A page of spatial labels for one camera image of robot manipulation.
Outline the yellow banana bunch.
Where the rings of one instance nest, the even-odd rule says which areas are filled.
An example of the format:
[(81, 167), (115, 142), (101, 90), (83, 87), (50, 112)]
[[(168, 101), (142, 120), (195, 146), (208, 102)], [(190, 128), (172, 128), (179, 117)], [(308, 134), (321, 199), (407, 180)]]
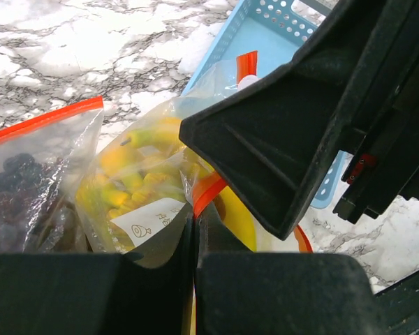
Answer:
[(93, 160), (75, 196), (95, 252), (127, 253), (167, 226), (207, 170), (177, 117), (135, 122)]

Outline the clear orange zipper bag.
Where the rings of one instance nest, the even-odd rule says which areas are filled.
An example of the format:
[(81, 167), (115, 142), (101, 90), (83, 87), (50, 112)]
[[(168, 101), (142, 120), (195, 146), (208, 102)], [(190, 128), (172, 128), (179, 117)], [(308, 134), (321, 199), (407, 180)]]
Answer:
[(0, 253), (87, 251), (74, 196), (102, 122), (98, 96), (0, 130)]

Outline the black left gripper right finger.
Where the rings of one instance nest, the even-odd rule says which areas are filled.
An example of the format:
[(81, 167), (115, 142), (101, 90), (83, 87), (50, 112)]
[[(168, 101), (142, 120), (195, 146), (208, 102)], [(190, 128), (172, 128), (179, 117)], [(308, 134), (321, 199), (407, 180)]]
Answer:
[(202, 326), (202, 263), (207, 253), (246, 251), (247, 248), (224, 224), (214, 204), (209, 204), (195, 219), (195, 326), (196, 334), (205, 334)]

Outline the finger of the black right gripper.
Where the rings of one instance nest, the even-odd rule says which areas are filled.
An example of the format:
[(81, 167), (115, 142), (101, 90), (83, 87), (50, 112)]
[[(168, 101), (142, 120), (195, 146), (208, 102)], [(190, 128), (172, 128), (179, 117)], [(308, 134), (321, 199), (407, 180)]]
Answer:
[(382, 1), (340, 1), (286, 64), (197, 114), (179, 138), (285, 239), (337, 154), (329, 127)]

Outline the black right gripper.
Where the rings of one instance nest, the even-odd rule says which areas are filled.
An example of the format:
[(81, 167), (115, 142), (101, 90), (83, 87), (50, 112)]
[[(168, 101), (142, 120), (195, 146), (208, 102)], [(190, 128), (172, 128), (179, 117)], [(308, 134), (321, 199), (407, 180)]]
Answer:
[(419, 1), (387, 1), (372, 33), (392, 41), (356, 112), (345, 147), (348, 188), (333, 212), (352, 224), (378, 218), (397, 196), (419, 200)]

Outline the light blue plastic basket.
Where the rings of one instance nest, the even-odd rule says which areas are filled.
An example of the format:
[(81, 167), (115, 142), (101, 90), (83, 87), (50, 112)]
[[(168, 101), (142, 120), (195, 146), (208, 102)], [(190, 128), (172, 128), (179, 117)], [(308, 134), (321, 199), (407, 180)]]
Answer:
[[(177, 108), (179, 117), (184, 119), (203, 110), (203, 103), (215, 102), (216, 94), (207, 98), (193, 96), (214, 64), (228, 64), (237, 56), (256, 51), (256, 75), (264, 78), (288, 63), (315, 30), (314, 24), (292, 10), (290, 1), (240, 1), (187, 85), (187, 93)], [(243, 130), (251, 131), (257, 140), (279, 148), (291, 140), (301, 140), (303, 149), (314, 145), (308, 131), (284, 125), (283, 110), (273, 112), (268, 101), (263, 106), (254, 103), (240, 125)]]

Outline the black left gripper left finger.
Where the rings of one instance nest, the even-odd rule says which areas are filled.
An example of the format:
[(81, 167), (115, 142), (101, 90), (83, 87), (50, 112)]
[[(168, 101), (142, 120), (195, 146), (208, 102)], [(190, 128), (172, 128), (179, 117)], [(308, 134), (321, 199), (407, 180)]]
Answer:
[(193, 215), (184, 205), (172, 222), (123, 255), (128, 306), (122, 334), (188, 334), (191, 323)]

